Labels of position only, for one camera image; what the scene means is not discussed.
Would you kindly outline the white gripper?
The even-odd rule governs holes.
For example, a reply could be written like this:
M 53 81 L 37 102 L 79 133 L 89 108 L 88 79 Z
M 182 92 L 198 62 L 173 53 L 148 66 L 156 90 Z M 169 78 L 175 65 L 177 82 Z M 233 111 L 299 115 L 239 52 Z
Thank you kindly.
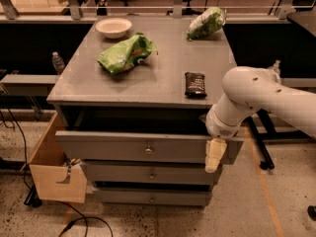
M 216 105 L 213 105 L 205 118 L 206 130 L 214 138 L 206 143 L 205 171 L 207 173 L 214 173 L 217 170 L 227 147 L 224 139 L 232 138 L 241 125 L 241 121 L 235 124 L 225 123 L 215 113 L 215 108 Z

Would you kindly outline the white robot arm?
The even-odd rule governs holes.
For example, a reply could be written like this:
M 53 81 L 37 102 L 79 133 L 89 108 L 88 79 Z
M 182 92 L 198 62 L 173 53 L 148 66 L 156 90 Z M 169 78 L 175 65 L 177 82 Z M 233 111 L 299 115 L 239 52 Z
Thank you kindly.
M 223 95 L 205 116 L 211 139 L 206 143 L 205 171 L 213 173 L 226 141 L 241 122 L 259 110 L 268 111 L 304 133 L 316 137 L 316 94 L 283 86 L 276 70 L 238 66 L 222 79 Z

